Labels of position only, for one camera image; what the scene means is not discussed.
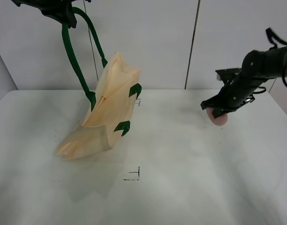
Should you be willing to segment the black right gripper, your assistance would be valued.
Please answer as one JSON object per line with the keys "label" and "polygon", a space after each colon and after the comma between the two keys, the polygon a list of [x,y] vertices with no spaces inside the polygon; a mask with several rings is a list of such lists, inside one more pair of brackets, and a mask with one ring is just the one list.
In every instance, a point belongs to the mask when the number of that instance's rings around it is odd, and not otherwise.
{"label": "black right gripper", "polygon": [[265,78],[259,78],[256,73],[248,73],[240,70],[239,74],[234,77],[233,80],[229,80],[224,83],[223,88],[219,92],[218,96],[213,96],[208,100],[202,101],[200,106],[202,110],[208,108],[213,109],[214,118],[218,118],[224,114],[231,112],[231,110],[237,110],[247,103],[248,98],[260,88],[263,93],[266,88],[261,85],[266,82]]}

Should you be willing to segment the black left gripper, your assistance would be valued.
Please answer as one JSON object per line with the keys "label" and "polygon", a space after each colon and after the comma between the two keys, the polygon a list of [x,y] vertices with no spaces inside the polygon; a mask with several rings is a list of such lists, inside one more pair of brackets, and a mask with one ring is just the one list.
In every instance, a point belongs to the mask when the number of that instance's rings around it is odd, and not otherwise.
{"label": "black left gripper", "polygon": [[72,5],[73,0],[12,0],[18,7],[22,4],[40,10],[42,15],[52,18],[66,28],[76,28],[77,20],[75,14],[80,15],[92,28],[92,22],[87,14],[80,8]]}

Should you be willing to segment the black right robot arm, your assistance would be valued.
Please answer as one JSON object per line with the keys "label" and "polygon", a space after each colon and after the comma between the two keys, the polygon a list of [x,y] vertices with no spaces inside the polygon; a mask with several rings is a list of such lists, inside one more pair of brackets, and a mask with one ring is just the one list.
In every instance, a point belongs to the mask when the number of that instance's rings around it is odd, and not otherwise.
{"label": "black right robot arm", "polygon": [[241,68],[216,70],[224,85],[217,95],[201,103],[202,110],[212,109],[214,118],[218,118],[252,103],[256,94],[266,92],[262,84],[268,80],[281,78],[287,87],[287,41],[271,28],[265,32],[272,47],[264,52],[249,52]]}

